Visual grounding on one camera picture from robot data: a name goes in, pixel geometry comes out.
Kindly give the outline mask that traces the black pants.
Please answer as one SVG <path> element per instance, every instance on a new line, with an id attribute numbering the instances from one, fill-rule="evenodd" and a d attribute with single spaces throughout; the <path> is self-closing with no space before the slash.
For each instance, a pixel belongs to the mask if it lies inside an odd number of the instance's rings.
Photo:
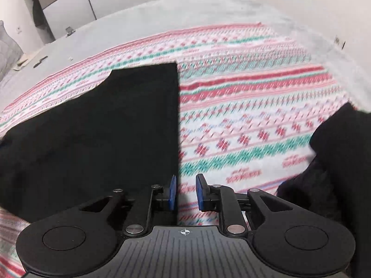
<path id="1" fill-rule="evenodd" d="M 1 206 L 32 223 L 116 188 L 166 185 L 178 171 L 177 65 L 113 70 L 5 134 Z"/>

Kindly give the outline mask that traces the patterned red green blanket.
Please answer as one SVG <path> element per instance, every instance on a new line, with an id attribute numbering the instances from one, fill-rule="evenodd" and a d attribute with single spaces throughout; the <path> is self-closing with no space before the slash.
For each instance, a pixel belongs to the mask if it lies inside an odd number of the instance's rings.
<path id="1" fill-rule="evenodd" d="M 262 23 L 165 32 L 53 73 L 1 112 L 14 126 L 85 94 L 113 70 L 175 63 L 176 209 L 152 184 L 121 188 L 29 223 L 1 206 L 2 277 L 346 277 L 354 239 L 275 196 L 309 163 L 312 134 L 347 103 L 329 71 Z M 220 197 L 201 212 L 195 177 Z"/>

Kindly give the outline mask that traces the black folded garment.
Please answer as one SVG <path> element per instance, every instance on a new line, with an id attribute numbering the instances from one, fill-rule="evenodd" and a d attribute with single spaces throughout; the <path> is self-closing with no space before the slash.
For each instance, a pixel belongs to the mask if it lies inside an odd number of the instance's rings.
<path id="1" fill-rule="evenodd" d="M 352 277 L 370 277 L 370 114 L 347 102 L 309 145 L 314 159 L 283 182 L 277 196 L 348 228 L 356 241 Z"/>

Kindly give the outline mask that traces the black glasses on bed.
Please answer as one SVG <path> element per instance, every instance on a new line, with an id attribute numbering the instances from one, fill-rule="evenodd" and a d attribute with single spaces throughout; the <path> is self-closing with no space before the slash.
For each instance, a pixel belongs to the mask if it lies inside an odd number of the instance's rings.
<path id="1" fill-rule="evenodd" d="M 39 65 L 41 65 L 43 63 L 43 61 L 45 61 L 47 58 L 48 58 L 48 56 L 44 56 L 41 59 L 39 59 L 38 62 L 36 64 L 34 64 L 33 68 L 36 68 Z"/>

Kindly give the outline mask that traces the grey bed sheet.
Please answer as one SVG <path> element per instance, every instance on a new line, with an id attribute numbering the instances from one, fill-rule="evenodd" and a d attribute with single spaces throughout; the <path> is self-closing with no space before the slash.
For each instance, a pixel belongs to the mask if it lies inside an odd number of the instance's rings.
<path id="1" fill-rule="evenodd" d="M 38 56 L 48 58 L 39 67 L 29 65 L 4 77 L 1 109 L 51 74 L 119 44 L 177 29 L 258 22 L 295 39 L 329 69 L 358 107 L 370 110 L 370 73 L 365 66 L 318 32 L 255 0 L 157 0 L 93 21 L 46 45 Z"/>

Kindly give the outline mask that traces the beige cloth on bed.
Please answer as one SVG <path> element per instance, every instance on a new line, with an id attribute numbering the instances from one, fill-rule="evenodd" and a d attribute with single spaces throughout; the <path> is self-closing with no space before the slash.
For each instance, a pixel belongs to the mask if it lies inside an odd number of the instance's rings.
<path id="1" fill-rule="evenodd" d="M 24 53 L 14 65 L 13 70 L 20 71 L 22 68 L 27 66 L 27 64 L 29 64 L 29 62 L 31 62 L 32 59 L 34 59 L 38 55 L 38 53 L 40 53 L 41 50 L 42 49 L 35 50 L 31 53 Z"/>

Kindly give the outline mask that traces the grey quilted headboard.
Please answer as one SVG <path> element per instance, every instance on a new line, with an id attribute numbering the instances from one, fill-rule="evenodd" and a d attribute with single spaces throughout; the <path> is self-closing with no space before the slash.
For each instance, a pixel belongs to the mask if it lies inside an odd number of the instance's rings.
<path id="1" fill-rule="evenodd" d="M 6 32 L 3 20 L 0 21 L 0 80 L 17 64 L 23 50 Z"/>

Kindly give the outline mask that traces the dark hanging clothes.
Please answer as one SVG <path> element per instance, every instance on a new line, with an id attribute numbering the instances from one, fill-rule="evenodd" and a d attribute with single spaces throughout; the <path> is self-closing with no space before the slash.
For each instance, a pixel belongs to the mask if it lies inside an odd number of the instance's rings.
<path id="1" fill-rule="evenodd" d="M 33 22 L 37 28 L 46 26 L 47 20 L 45 18 L 45 15 L 43 13 L 41 4 L 39 0 L 32 0 L 33 6 L 32 6 L 32 15 L 33 15 Z"/>

